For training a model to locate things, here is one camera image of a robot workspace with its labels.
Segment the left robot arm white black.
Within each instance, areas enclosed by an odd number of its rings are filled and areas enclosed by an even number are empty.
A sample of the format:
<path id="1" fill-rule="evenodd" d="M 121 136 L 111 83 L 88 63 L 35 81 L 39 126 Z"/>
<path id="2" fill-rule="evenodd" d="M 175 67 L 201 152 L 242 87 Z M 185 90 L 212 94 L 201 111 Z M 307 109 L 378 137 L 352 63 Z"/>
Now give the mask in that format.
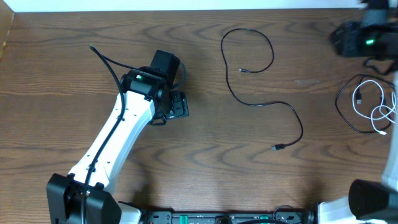
<path id="1" fill-rule="evenodd" d="M 113 197 L 120 171 L 147 125 L 189 115 L 172 68 L 133 68 L 118 82 L 114 108 L 85 155 L 68 175 L 47 184 L 51 223 L 139 223 L 142 212 Z"/>

